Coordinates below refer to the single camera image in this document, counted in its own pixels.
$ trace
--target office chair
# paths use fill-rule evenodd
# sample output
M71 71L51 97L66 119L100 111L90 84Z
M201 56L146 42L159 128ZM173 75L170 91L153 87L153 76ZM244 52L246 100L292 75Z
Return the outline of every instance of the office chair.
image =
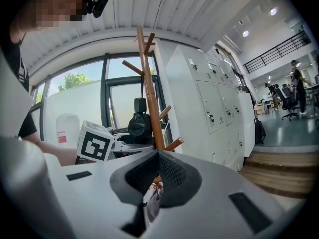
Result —
M285 116L282 116L282 120L284 119L284 117L288 117L289 121L291 121L291 117L292 116L297 116L297 118L299 118L298 113L294 112L294 109L296 108L297 105L297 101L293 98L292 93L290 92L290 90L288 88L283 88L283 92L286 95L286 98L284 97L283 93L281 92L280 89L276 88L275 89L277 95L280 97L281 101L283 102L282 104L282 109L283 110L288 110L288 114L286 114Z

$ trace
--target black cushion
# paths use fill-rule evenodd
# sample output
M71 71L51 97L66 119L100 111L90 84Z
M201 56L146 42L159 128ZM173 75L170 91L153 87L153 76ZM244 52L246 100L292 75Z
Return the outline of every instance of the black cushion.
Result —
M134 111L136 113L146 113L146 99L134 98Z

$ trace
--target white wall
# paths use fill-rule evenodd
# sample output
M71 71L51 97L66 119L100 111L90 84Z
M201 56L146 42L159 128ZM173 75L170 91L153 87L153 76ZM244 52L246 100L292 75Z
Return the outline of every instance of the white wall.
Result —
M250 33L242 46L243 52L239 59L245 64L295 34L283 20L269 27L263 34L256 36Z

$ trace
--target wooden stair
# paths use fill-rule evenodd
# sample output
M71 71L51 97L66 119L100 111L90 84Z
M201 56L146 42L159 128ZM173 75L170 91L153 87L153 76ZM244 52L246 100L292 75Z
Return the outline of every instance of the wooden stair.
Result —
M253 152L240 174L271 194L306 198L314 185L318 167L318 153Z

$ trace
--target white box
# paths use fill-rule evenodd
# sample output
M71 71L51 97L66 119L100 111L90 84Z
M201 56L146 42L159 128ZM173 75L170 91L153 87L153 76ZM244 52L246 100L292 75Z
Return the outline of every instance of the white box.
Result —
M114 140L105 127L83 121L77 155L96 162L107 161Z

